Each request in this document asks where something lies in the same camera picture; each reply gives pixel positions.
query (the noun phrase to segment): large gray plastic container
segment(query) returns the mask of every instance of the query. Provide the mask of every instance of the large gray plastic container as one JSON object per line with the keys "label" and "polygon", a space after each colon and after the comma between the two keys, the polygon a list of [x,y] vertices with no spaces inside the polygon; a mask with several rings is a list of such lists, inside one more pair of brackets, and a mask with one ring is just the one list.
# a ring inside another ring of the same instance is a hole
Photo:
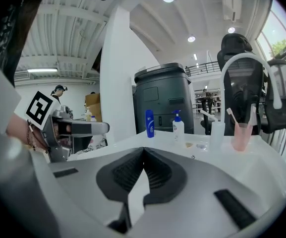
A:
{"label": "large gray plastic container", "polygon": [[156,130],[171,131],[174,110],[181,110],[184,132],[194,133],[190,79],[179,63],[167,63],[145,69],[135,74],[136,93],[134,107],[137,133],[143,132],[145,111],[154,112]]}

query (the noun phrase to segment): window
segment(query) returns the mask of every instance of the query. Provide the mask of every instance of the window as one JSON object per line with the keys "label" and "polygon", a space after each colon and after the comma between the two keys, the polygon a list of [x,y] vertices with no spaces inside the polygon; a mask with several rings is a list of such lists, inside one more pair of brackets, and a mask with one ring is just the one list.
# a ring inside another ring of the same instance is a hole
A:
{"label": "window", "polygon": [[271,11],[257,42],[266,60],[271,60],[286,47],[286,12],[276,1],[272,1]]}

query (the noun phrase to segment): white faucet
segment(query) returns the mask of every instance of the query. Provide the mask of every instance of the white faucet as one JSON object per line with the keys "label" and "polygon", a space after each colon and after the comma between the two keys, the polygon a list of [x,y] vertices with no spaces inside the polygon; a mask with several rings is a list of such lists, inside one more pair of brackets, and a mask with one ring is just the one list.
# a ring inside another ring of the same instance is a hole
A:
{"label": "white faucet", "polygon": [[278,91],[277,83],[274,74],[271,71],[271,67],[268,65],[266,61],[263,59],[259,58],[257,55],[251,54],[251,53],[240,53],[238,55],[235,55],[232,57],[230,60],[226,62],[224,65],[222,71],[221,71],[221,77],[220,77],[220,90],[221,90],[221,122],[224,122],[225,118],[225,108],[226,108],[226,100],[225,100],[225,93],[224,93],[224,76],[226,74],[227,69],[229,66],[236,60],[241,59],[241,58],[251,58],[254,60],[257,60],[260,62],[265,69],[268,72],[268,75],[271,79],[272,87],[273,87],[273,92],[274,92],[274,109],[280,109],[282,108],[282,101],[280,98],[280,94]]}

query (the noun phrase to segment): cardboard box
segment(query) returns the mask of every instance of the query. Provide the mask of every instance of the cardboard box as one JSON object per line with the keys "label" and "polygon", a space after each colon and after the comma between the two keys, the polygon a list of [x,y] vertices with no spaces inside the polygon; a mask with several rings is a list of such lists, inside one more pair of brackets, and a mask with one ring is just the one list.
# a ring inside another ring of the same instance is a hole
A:
{"label": "cardboard box", "polygon": [[89,94],[85,97],[86,107],[97,121],[102,121],[100,94]]}

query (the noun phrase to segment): railing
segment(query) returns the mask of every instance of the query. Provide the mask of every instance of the railing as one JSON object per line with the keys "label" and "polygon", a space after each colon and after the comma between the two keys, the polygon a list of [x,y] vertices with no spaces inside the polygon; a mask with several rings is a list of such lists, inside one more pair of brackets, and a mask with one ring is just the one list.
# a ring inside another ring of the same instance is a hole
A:
{"label": "railing", "polygon": [[207,62],[186,68],[186,74],[189,77],[216,71],[221,71],[217,61]]}

